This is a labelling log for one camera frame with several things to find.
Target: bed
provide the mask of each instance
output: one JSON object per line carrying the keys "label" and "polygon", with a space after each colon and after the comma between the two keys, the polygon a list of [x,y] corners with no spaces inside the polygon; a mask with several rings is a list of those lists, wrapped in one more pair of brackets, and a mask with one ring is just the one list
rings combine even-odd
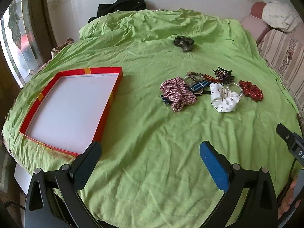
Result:
{"label": "bed", "polygon": [[[191,52],[172,44],[178,35],[195,40]],[[19,133],[43,87],[59,71],[114,66],[123,67],[124,76],[102,137],[102,156],[79,192],[95,218],[120,228],[199,227],[223,194],[200,158],[205,140],[244,169],[267,167],[276,195],[281,192],[293,157],[276,125],[300,134],[298,110],[239,21],[182,9],[118,11],[81,28],[80,39],[26,84],[4,124],[6,146],[28,172],[57,170],[73,161]],[[163,81],[187,71],[212,75],[218,66],[232,70],[237,82],[256,84],[264,100],[243,97],[230,113],[218,113],[208,95],[179,113],[163,104]],[[230,222],[244,198],[245,193]]]}

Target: white fabric bundle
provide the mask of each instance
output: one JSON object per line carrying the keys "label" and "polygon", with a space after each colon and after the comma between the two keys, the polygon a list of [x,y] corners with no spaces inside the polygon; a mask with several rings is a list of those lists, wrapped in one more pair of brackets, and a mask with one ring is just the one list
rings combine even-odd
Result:
{"label": "white fabric bundle", "polygon": [[237,92],[226,90],[221,84],[210,84],[211,104],[218,112],[232,112],[235,110],[241,96]]}
{"label": "white fabric bundle", "polygon": [[263,9],[262,20],[273,28],[290,33],[302,20],[288,4],[270,1]]}

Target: metal screw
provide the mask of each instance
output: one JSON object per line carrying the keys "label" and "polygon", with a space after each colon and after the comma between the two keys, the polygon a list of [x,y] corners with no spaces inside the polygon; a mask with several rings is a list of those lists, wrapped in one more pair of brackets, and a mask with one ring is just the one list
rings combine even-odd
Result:
{"label": "metal screw", "polygon": [[37,168],[36,170],[34,170],[34,173],[35,173],[35,174],[38,174],[39,172],[41,172],[41,169],[40,169],[40,168]]}
{"label": "metal screw", "polygon": [[233,164],[232,168],[235,169],[235,170],[239,170],[241,167],[240,167],[239,164]]}
{"label": "metal screw", "polygon": [[262,172],[267,173],[268,169],[266,167],[262,167]]}
{"label": "metal screw", "polygon": [[62,170],[67,170],[70,167],[69,164],[64,164],[63,166],[61,166]]}

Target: blue gripper pad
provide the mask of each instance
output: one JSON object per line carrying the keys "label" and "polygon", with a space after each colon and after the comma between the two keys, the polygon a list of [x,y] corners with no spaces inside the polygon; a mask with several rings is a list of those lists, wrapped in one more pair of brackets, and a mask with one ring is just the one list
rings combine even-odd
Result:
{"label": "blue gripper pad", "polygon": [[206,143],[202,142],[199,147],[199,154],[212,176],[216,186],[225,192],[229,189],[229,175],[221,166],[215,155],[209,149]]}

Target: black cloth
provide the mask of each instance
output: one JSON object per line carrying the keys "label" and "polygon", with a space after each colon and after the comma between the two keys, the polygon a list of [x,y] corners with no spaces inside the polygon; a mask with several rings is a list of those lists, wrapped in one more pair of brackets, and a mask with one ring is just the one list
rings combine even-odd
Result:
{"label": "black cloth", "polygon": [[117,0],[113,4],[99,4],[97,10],[97,16],[89,19],[90,23],[94,19],[104,16],[108,13],[113,13],[114,11],[135,11],[146,9],[146,4],[144,0]]}

